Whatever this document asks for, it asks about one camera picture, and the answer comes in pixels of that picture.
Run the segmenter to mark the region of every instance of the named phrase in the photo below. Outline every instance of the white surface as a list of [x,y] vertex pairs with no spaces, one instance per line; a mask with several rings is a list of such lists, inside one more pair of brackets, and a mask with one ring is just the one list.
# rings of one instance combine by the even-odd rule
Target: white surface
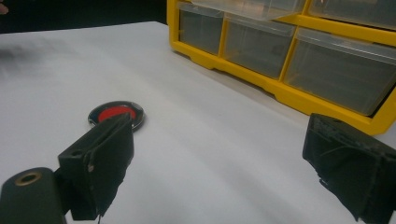
[[[0,182],[57,169],[93,108],[128,100],[147,120],[103,224],[355,223],[302,159],[308,116],[174,53],[167,32],[147,22],[1,35]],[[378,138],[396,147],[395,134]]]

